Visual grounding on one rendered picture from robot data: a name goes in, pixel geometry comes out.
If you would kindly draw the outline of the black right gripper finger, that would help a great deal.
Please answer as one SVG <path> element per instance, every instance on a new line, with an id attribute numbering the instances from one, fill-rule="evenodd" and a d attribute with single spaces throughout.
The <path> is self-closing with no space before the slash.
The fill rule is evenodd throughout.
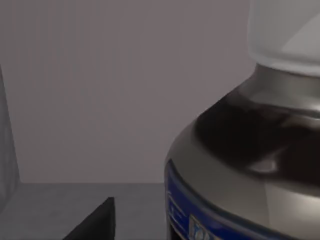
<path id="1" fill-rule="evenodd" d="M 115 198 L 108 197 L 62 240 L 115 240 Z"/>

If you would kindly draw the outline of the clear bottle with blue label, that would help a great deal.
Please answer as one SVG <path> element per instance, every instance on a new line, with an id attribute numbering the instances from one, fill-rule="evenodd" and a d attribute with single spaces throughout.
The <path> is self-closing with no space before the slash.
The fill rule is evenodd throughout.
<path id="1" fill-rule="evenodd" d="M 243 83 L 165 159 L 165 240 L 320 240 L 320 0 L 250 0 Z"/>

